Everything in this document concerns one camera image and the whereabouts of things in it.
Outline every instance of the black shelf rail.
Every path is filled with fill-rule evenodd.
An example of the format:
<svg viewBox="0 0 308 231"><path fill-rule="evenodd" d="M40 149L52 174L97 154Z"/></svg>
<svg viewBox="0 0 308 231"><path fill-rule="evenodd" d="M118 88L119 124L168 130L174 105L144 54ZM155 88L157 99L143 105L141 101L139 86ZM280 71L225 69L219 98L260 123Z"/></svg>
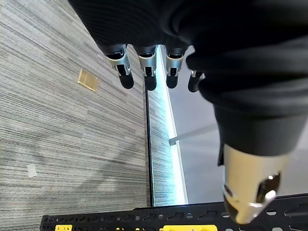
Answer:
<svg viewBox="0 0 308 231"><path fill-rule="evenodd" d="M147 144L148 144L148 163L149 163L149 190L150 190L150 206L154 206L154 188L153 188L153 168L152 168L152 145L151 145L151 124L150 124L150 107L149 93L145 89L145 105L146 105L146 126L147 126Z"/></svg>
<svg viewBox="0 0 308 231"><path fill-rule="evenodd" d="M40 231L54 231L56 225L67 225L65 231L159 231L165 225L215 225L218 231L308 231L308 193L278 197L249 225L234 223L223 202L45 215Z"/></svg>

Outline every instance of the glass panel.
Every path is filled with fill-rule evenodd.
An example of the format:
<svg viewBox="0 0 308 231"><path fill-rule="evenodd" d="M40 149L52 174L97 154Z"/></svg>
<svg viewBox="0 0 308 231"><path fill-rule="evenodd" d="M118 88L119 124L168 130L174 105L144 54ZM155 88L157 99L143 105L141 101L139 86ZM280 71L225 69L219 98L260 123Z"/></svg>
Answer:
<svg viewBox="0 0 308 231"><path fill-rule="evenodd" d="M166 86L166 72L161 47L157 48L157 87L149 91L154 205L185 204L185 187L178 145L170 146L176 136L173 115Z"/></svg>

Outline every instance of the white wall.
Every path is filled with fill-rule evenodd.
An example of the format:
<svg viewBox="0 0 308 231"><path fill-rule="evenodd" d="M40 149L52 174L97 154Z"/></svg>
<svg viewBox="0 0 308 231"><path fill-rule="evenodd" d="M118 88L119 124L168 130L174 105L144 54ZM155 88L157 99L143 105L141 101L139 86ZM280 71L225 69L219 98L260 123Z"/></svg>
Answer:
<svg viewBox="0 0 308 231"><path fill-rule="evenodd" d="M193 52L190 47L186 55ZM190 70L182 65L179 83L169 89L177 134L181 135L215 123L212 104L200 93L187 89ZM291 155L288 168L282 175L280 195L308 192L308 124ZM188 202L222 201L223 168L217 167L219 150L218 130L180 141L180 151Z"/></svg>

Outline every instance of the gray carpet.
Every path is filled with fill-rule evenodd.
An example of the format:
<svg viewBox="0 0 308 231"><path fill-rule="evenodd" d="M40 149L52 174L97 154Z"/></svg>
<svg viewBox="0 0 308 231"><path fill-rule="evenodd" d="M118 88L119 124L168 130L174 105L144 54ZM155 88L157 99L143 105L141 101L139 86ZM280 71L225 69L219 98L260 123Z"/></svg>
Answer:
<svg viewBox="0 0 308 231"><path fill-rule="evenodd" d="M135 52L126 90L66 1L1 4L0 231L37 231L45 214L146 206ZM81 68L99 78L97 92L77 84Z"/></svg>

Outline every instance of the yellow tag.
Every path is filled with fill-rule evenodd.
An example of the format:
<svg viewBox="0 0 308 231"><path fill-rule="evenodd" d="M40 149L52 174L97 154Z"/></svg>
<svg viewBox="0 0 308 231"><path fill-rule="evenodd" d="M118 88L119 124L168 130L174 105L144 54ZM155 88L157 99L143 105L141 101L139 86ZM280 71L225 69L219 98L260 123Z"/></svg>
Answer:
<svg viewBox="0 0 308 231"><path fill-rule="evenodd" d="M164 231L218 231L215 225L165 225Z"/></svg>
<svg viewBox="0 0 308 231"><path fill-rule="evenodd" d="M72 225L56 225L54 231L72 231Z"/></svg>

